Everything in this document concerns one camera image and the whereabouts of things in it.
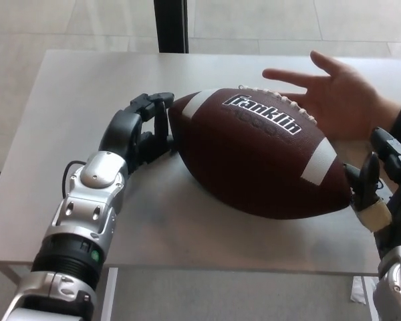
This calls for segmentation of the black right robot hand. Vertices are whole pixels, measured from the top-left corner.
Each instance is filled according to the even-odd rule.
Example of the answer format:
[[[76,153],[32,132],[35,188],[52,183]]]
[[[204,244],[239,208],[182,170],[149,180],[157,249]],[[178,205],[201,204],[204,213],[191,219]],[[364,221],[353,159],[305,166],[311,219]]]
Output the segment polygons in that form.
[[[350,205],[373,234],[380,258],[401,246],[401,142],[383,128],[370,135],[374,149],[362,168],[345,164]]]

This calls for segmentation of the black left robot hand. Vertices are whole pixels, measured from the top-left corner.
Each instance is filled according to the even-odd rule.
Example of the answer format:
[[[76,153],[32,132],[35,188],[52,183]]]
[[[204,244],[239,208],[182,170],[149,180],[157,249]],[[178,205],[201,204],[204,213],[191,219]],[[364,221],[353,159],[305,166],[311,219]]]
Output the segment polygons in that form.
[[[128,175],[175,151],[167,114],[173,102],[174,94],[170,92],[141,94],[131,100],[128,107],[115,113],[98,150],[122,157]]]

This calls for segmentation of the person's bare hand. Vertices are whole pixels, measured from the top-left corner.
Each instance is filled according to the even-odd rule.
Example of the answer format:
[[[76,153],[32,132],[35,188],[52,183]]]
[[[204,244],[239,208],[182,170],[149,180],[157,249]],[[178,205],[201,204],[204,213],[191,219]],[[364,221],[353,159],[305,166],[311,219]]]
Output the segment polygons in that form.
[[[310,58],[326,75],[267,68],[262,76],[305,88],[304,94],[281,95],[307,110],[330,140],[367,140],[375,127],[392,129],[401,103],[379,94],[358,71],[333,57],[312,51]]]

